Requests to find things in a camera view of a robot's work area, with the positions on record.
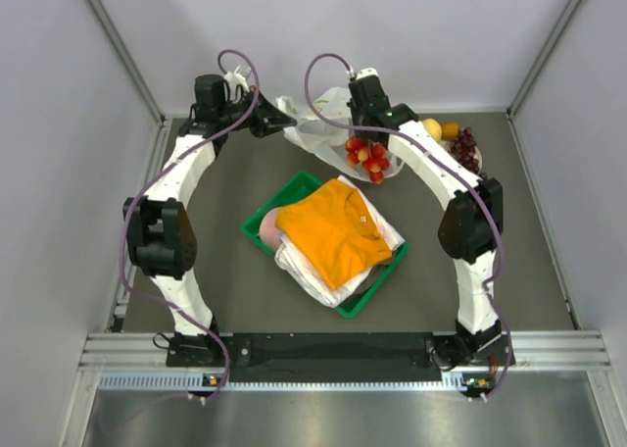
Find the red cherry bunch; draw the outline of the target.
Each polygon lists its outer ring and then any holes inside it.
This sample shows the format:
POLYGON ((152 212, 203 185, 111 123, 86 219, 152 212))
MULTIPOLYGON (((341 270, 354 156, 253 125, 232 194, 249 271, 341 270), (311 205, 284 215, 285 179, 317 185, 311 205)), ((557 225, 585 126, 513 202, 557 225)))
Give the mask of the red cherry bunch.
POLYGON ((348 176, 380 184, 391 175, 391 160, 381 143, 350 136, 344 148, 348 176))

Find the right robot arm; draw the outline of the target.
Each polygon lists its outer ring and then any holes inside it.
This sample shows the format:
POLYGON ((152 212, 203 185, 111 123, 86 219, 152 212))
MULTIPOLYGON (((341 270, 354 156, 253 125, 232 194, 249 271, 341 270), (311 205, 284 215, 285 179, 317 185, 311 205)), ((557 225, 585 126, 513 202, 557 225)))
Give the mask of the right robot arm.
POLYGON ((382 143, 433 192, 444 215, 438 240, 452 258, 458 283, 456 334, 450 349, 436 346, 450 365, 477 365, 502 335, 494 309, 495 263, 503 249, 503 188, 482 179, 447 152, 409 106, 391 105, 376 70, 349 75, 352 124, 356 133, 382 143))

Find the white printed plastic bag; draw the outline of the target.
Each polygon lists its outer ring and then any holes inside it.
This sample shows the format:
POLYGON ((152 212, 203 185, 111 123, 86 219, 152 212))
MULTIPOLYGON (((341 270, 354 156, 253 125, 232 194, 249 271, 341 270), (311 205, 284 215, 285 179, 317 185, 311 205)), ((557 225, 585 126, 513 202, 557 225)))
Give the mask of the white printed plastic bag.
MULTIPOLYGON (((348 88, 332 87, 315 99, 313 103, 330 120, 349 124, 351 122, 349 100, 350 91, 348 88)), ((298 105, 289 96, 278 97, 276 104, 282 113, 297 121, 296 126, 284 129, 284 137, 288 141, 315 155, 344 176, 370 182, 368 173, 361 166, 350 166, 346 162, 345 143, 352 134, 350 130, 337 128, 323 122, 307 105, 298 105)))

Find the dark red grape bunch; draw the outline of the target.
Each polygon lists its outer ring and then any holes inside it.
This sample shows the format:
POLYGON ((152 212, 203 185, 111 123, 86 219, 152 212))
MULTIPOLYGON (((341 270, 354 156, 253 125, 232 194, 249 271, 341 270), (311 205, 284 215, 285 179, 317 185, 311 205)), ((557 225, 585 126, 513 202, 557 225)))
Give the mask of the dark red grape bunch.
POLYGON ((488 178, 483 171, 483 158, 470 127, 459 132, 452 143, 450 153, 462 167, 471 173, 478 175, 481 179, 488 178))

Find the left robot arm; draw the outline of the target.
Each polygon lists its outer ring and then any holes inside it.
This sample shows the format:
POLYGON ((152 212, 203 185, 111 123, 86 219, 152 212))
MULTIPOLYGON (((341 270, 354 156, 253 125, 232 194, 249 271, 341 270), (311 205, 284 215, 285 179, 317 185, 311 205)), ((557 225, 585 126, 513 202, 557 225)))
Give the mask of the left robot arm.
POLYGON ((175 335, 190 339, 188 353, 207 366, 221 356, 222 343, 210 334, 214 315, 194 274, 197 240, 187 205, 230 132, 245 129, 264 138, 297 122, 239 71, 200 75, 194 91, 189 117, 160 176, 139 198, 127 199, 123 213, 130 262, 160 289, 173 316, 175 335))

